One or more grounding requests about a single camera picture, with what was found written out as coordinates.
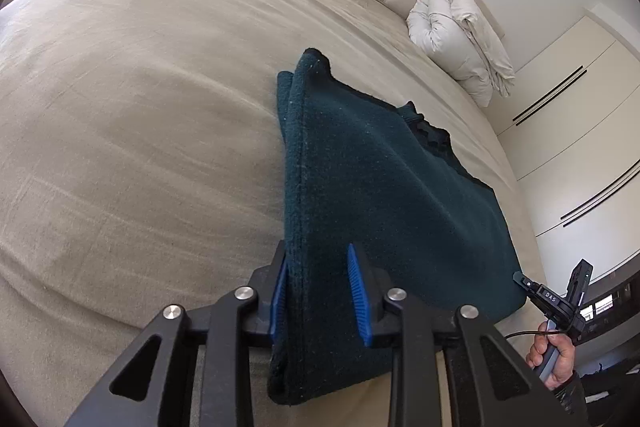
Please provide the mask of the person's right hand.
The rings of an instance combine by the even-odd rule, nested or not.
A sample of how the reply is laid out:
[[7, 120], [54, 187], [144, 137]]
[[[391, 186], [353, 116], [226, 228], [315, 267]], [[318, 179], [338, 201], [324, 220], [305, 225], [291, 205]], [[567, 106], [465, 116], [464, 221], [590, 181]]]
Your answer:
[[575, 347], [567, 335], [536, 335], [525, 362], [531, 369], [536, 369], [544, 361], [544, 354], [550, 346], [555, 347], [559, 355], [544, 384], [549, 390], [555, 391], [566, 384], [574, 374]]

